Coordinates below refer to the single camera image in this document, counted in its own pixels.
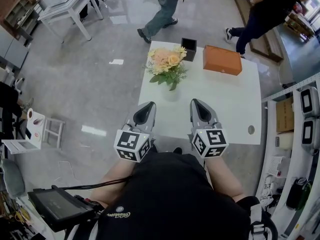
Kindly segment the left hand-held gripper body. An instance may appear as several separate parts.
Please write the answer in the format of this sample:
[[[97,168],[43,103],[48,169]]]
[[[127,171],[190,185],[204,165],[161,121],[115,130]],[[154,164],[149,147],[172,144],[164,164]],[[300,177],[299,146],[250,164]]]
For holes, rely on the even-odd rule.
[[[153,126],[125,123],[118,129],[114,150],[120,159],[140,163],[152,147]]]

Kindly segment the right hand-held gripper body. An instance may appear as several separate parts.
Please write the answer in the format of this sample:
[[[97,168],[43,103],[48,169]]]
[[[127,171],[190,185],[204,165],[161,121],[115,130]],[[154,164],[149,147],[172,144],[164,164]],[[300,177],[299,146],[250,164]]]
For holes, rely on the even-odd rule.
[[[221,157],[229,146],[227,133],[217,120],[213,123],[191,123],[191,149],[202,159]]]

